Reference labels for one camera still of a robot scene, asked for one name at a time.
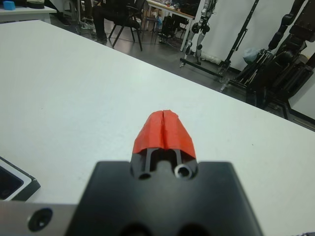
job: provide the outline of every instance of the screw hole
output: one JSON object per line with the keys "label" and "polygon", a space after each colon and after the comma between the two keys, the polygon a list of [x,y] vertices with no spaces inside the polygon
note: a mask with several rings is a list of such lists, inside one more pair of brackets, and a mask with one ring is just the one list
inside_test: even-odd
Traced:
{"label": "screw hole", "polygon": [[191,178],[191,176],[192,176],[192,172],[191,172],[190,168],[184,164],[178,165],[175,168],[174,172],[175,172],[175,176],[177,178],[188,179],[188,178]]}
{"label": "screw hole", "polygon": [[43,208],[36,211],[29,220],[29,230],[37,232],[44,229],[53,217],[53,211],[49,208]]}
{"label": "screw hole", "polygon": [[149,179],[150,177],[151,177],[150,174],[144,173],[144,174],[142,174],[142,175],[139,176],[139,179],[140,179],[140,180],[145,180],[145,179]]}
{"label": "screw hole", "polygon": [[178,169],[178,174],[182,177],[187,177],[189,176],[189,170],[185,167],[181,167]]}

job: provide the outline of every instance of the blue object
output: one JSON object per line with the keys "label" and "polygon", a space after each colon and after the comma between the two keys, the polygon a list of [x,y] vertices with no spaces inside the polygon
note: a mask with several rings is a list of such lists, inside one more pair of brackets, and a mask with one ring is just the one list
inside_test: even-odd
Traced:
{"label": "blue object", "polygon": [[15,4],[13,1],[3,1],[3,7],[5,10],[15,10]]}

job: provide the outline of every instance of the metal ring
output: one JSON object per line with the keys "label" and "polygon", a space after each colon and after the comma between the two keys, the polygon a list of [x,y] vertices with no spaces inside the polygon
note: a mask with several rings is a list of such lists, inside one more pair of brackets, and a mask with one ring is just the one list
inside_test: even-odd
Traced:
{"label": "metal ring", "polygon": [[191,169],[185,164],[180,164],[176,166],[174,169],[174,173],[176,178],[181,179],[189,179],[192,176]]}

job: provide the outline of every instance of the black mounting plate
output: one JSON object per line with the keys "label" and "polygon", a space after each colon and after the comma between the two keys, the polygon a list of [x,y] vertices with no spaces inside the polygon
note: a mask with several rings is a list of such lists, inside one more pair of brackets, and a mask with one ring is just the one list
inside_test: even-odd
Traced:
{"label": "black mounting plate", "polygon": [[261,236],[227,162],[200,162],[191,179],[160,161],[144,180],[129,162],[98,162],[67,236]]}

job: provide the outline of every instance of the red tape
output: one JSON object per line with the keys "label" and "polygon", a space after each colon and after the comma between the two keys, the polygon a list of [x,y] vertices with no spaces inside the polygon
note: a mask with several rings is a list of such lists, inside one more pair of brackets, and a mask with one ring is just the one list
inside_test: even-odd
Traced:
{"label": "red tape", "polygon": [[132,153],[147,148],[180,149],[196,158],[191,137],[171,110],[153,112],[149,116],[134,141]]}

